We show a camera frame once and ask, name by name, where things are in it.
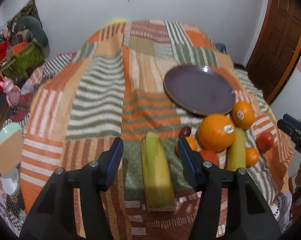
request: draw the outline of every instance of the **brown wooden door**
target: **brown wooden door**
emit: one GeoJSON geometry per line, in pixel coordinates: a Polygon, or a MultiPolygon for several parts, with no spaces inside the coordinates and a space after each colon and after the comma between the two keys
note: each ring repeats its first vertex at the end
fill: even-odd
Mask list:
{"type": "Polygon", "coordinates": [[[268,0],[265,20],[247,64],[248,76],[270,103],[283,88],[301,52],[301,10],[293,0],[268,0]]]}

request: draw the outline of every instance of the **silver bolt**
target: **silver bolt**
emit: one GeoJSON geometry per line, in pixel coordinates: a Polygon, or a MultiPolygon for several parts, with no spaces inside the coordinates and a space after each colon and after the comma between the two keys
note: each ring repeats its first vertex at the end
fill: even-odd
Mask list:
{"type": "Polygon", "coordinates": [[[98,162],[97,161],[91,161],[90,163],[89,163],[89,166],[91,166],[91,167],[96,167],[98,165],[98,162]]]}
{"type": "Polygon", "coordinates": [[[61,173],[63,173],[64,172],[64,168],[57,168],[56,170],[55,170],[55,173],[56,174],[61,174],[61,173]]]}
{"type": "Polygon", "coordinates": [[[239,168],[238,172],[242,175],[246,174],[246,170],[244,168],[239,168]]]}
{"type": "Polygon", "coordinates": [[[203,162],[203,165],[204,165],[204,167],[206,167],[206,168],[212,167],[212,163],[209,162],[209,161],[204,161],[204,162],[203,162]]]}

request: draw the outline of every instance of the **pink pig figurine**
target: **pink pig figurine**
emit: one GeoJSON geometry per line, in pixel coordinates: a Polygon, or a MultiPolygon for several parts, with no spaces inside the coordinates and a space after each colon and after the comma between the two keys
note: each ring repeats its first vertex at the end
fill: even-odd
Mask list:
{"type": "Polygon", "coordinates": [[[21,90],[18,86],[14,85],[13,81],[7,77],[4,77],[4,82],[0,82],[0,86],[3,88],[6,94],[6,100],[9,107],[16,107],[19,104],[19,98],[21,96],[21,90]]]}

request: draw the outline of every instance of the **purple plate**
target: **purple plate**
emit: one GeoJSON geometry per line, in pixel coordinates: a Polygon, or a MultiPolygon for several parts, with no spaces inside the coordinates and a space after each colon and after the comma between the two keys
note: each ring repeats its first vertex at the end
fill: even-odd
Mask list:
{"type": "Polygon", "coordinates": [[[180,107],[199,115],[227,114],[235,93],[227,80],[207,66],[180,65],[164,78],[164,89],[180,107]]]}

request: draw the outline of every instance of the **cardboard piece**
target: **cardboard piece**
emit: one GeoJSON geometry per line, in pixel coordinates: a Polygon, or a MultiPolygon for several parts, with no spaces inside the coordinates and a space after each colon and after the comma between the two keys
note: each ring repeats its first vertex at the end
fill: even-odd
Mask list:
{"type": "Polygon", "coordinates": [[[0,172],[5,176],[22,160],[23,135],[19,130],[0,144],[0,172]]]}

